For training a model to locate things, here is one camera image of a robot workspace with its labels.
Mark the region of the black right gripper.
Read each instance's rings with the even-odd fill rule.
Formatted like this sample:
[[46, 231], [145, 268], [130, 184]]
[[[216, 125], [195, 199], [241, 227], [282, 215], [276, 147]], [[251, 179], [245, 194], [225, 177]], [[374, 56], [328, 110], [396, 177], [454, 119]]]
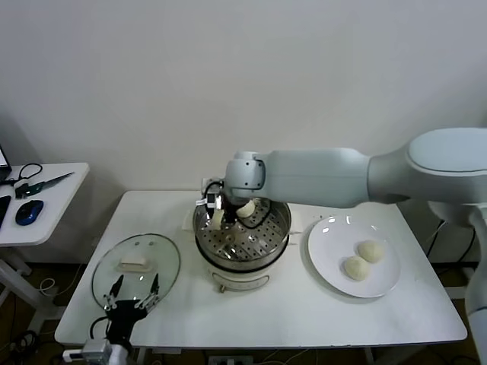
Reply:
[[222, 230], [224, 232], [238, 231], [237, 210], [240, 209], [242, 205], [235, 205], [226, 196], [224, 196], [221, 207], [224, 211]]

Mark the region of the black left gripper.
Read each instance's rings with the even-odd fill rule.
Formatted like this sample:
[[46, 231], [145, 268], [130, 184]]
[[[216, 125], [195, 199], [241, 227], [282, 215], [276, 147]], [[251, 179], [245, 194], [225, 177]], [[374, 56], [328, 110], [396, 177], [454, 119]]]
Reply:
[[118, 300], [123, 285], [124, 275], [120, 275], [111, 286], [108, 294], [104, 294], [103, 309], [110, 321], [107, 339], [111, 344], [128, 344], [135, 324], [144, 319], [159, 303], [159, 274], [154, 276], [149, 294], [142, 300]]

